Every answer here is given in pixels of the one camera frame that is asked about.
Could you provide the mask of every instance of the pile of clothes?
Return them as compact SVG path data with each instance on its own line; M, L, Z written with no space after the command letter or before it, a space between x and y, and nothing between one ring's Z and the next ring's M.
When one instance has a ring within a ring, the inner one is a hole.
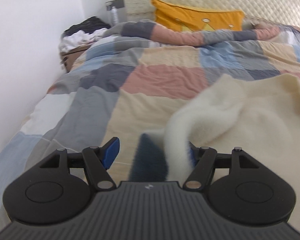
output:
M73 25L65 30L59 44L60 52L67 53L82 45L98 41L110 25L93 16L80 24Z

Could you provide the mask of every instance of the cream blanket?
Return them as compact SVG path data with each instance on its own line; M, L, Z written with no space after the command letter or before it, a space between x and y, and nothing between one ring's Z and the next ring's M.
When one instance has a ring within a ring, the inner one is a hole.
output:
M193 167L188 141L230 153L240 146L295 190L289 223L300 231L300 79L290 74L246 82L222 76L177 111L164 131L148 131L164 145L168 180L181 184Z

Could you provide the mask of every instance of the patchwork quilt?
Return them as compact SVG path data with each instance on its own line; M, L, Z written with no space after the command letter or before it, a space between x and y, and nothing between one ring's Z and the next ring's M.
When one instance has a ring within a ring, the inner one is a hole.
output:
M127 180L140 135L165 126L224 73L246 81L282 73L300 78L300 31L271 26L176 33L150 21L108 30L51 86L0 153L0 230L9 222L4 189L42 158L60 147L80 152L116 136L121 149L109 173L117 183Z

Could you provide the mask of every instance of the yellow pillow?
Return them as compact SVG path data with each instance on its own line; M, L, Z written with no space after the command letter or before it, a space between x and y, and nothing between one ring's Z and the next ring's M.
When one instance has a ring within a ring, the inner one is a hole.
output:
M168 29L183 31L242 30L242 11L219 11L151 0L155 6L155 21Z

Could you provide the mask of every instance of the white logo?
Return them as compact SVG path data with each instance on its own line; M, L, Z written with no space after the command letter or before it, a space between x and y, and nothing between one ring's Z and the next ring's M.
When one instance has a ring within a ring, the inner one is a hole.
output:
M145 188L146 188L146 189L149 189L149 190L152 189L153 187L154 187L154 186L151 185L151 184L149 184L148 186L145 186Z

